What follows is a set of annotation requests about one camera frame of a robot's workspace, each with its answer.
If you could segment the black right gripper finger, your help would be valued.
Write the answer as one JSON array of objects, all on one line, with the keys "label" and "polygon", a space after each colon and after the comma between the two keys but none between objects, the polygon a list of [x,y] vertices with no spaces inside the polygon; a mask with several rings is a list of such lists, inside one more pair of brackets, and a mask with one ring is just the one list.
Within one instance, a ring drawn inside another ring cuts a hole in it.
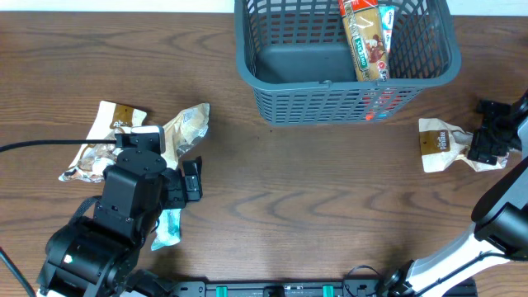
[{"label": "black right gripper finger", "polygon": [[499,157],[506,157],[509,149],[505,144],[494,140],[488,130],[475,130],[467,153],[468,160],[487,165],[496,165]]},{"label": "black right gripper finger", "polygon": [[507,116],[511,106],[498,101],[480,100],[476,111],[483,116],[481,127],[488,128],[496,118]]}]

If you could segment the blue Kleenex tissue pack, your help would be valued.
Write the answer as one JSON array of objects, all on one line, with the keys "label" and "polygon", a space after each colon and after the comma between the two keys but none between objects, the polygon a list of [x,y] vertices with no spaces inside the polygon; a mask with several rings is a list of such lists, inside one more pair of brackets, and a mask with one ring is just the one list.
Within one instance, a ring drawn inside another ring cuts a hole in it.
[{"label": "blue Kleenex tissue pack", "polygon": [[385,48],[386,51],[389,53],[394,28],[395,7],[379,6],[379,14],[382,25]]}]

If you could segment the red San Remo spaghetti pack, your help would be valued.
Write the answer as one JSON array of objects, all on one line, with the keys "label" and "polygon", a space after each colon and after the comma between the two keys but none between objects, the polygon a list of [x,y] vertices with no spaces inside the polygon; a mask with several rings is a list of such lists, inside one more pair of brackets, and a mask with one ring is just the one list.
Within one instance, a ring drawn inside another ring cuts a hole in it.
[{"label": "red San Remo spaghetti pack", "polygon": [[386,50],[377,0],[339,0],[347,43],[360,82],[389,79]]}]

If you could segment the beige brown snack bag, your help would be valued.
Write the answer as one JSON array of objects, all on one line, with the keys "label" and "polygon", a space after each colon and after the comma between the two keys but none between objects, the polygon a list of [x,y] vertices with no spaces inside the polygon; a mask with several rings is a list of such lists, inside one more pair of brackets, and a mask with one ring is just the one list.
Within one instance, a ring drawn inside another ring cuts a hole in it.
[{"label": "beige brown snack bag", "polygon": [[426,173],[445,171],[453,162],[463,161],[476,172],[503,169],[509,153],[498,157],[495,164],[469,160],[469,149],[474,134],[437,118],[418,120],[422,166]]}]

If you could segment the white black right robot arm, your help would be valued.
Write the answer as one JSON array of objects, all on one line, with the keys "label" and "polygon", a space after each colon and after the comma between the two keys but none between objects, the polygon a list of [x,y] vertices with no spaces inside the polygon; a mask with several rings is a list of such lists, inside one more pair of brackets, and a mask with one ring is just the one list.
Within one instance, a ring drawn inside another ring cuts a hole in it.
[{"label": "white black right robot arm", "polygon": [[378,296],[442,296],[492,266],[527,261],[527,95],[511,105],[481,101],[479,111],[485,135],[522,160],[480,198],[461,236],[382,280]]}]

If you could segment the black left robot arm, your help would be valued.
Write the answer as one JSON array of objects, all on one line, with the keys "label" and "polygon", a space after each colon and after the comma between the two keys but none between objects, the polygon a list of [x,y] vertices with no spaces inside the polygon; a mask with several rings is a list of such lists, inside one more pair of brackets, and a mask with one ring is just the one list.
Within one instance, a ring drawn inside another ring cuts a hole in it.
[{"label": "black left robot arm", "polygon": [[201,158],[173,170],[157,152],[123,150],[104,171],[102,194],[49,239],[38,294],[120,295],[160,214],[203,196],[201,171]]}]

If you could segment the grey plastic lattice basket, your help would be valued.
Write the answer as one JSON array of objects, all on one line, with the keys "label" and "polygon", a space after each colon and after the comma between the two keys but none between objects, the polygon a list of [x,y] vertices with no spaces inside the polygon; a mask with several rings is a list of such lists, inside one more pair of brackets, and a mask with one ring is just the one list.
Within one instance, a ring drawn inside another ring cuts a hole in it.
[{"label": "grey plastic lattice basket", "polygon": [[236,63],[272,125],[386,120],[452,81],[461,54],[444,1],[394,0],[389,78],[360,82],[336,1],[236,0]]}]

